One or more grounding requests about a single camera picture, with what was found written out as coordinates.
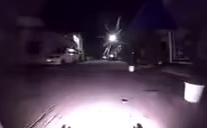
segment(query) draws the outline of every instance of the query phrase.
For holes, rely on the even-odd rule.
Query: white bucket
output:
[[[190,103],[197,103],[203,93],[204,85],[190,84],[185,82],[185,94],[184,98]]]
[[[129,72],[134,72],[135,66],[129,66]]]

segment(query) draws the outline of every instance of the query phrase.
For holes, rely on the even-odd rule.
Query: illuminated ground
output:
[[[70,125],[76,121],[94,125],[101,123],[94,119],[104,120],[108,116],[106,119],[122,125],[126,118],[120,121],[122,115],[115,113],[124,111],[135,118],[133,123],[149,127],[148,122],[158,128],[202,127],[207,123],[207,111],[202,108],[207,106],[184,101],[183,86],[182,78],[158,68],[139,68],[129,73],[127,65],[118,62],[21,69],[0,74],[0,120],[6,128],[55,128],[60,127],[55,124],[62,125],[67,118],[72,119],[68,121]],[[107,110],[103,110],[101,117],[94,112],[87,114],[93,107]],[[107,125],[99,124],[96,128]]]

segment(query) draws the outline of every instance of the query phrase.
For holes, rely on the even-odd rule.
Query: white car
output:
[[[80,54],[78,50],[68,48],[64,53],[57,53],[50,55],[46,62],[47,64],[61,65],[61,64],[70,64],[77,63],[80,60]]]

